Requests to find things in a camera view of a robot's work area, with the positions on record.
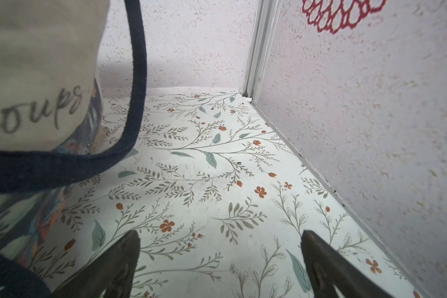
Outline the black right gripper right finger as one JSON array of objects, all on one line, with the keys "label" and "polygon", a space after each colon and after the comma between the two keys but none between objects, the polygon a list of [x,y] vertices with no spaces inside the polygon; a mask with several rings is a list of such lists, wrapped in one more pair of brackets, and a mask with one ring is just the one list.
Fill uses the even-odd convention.
[{"label": "black right gripper right finger", "polygon": [[303,231],[301,250],[316,298],[391,298],[315,232]]}]

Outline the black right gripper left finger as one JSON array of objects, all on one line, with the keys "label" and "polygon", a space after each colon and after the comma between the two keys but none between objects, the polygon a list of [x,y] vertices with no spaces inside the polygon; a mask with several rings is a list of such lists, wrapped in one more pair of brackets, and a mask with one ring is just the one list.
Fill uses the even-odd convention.
[{"label": "black right gripper left finger", "polygon": [[53,291],[53,298],[128,298],[140,253],[140,238],[127,232],[91,264]]}]

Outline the beige canvas tote bag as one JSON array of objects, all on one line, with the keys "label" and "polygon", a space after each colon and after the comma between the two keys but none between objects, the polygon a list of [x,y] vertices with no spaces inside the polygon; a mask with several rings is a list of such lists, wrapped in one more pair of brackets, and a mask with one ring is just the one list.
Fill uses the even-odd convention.
[{"label": "beige canvas tote bag", "polygon": [[133,81],[120,139],[92,151],[101,122],[96,64],[109,1],[0,1],[0,298],[52,298],[33,271],[75,183],[134,147],[147,84],[140,3],[126,1]]}]

